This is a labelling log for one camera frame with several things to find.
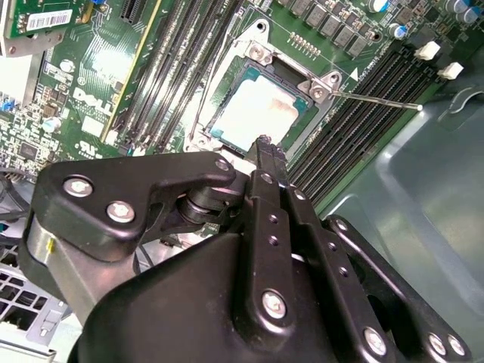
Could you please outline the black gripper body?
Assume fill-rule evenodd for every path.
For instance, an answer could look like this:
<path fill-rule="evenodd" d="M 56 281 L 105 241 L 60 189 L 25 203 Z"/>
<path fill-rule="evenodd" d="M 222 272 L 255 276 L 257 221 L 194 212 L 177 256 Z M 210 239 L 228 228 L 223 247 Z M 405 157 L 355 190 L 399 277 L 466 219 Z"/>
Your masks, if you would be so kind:
<path fill-rule="evenodd" d="M 209 240 L 110 291 L 90 313 L 76 362 L 334 362 L 303 262 L 290 260 L 296 328 L 274 352 L 247 343 L 234 326 L 241 238 Z"/>

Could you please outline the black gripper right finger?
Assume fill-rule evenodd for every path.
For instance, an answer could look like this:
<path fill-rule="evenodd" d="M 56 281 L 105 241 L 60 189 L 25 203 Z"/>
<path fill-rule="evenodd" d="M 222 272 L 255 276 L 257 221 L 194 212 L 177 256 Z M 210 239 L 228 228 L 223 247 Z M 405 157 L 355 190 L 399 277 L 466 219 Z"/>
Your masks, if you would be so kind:
<path fill-rule="evenodd" d="M 271 153 L 295 252 L 308 263 L 334 358 L 470 362 L 471 351 L 455 330 L 345 219 L 319 219 L 304 193 L 290 185 L 282 149 Z"/>

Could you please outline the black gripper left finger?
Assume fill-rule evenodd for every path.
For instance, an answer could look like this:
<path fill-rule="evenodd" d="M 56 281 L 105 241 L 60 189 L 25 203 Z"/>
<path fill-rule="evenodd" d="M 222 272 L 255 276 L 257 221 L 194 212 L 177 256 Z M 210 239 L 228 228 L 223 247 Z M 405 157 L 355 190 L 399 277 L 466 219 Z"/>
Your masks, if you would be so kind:
<path fill-rule="evenodd" d="M 234 322 L 248 335 L 290 335 L 289 274 L 298 191 L 281 150 L 257 139 L 250 175 L 212 151 L 54 163 L 38 175 L 23 248 L 26 276 L 60 296 L 84 330 L 125 323 L 116 287 L 141 286 L 135 251 L 168 234 L 217 224 L 243 244 Z"/>

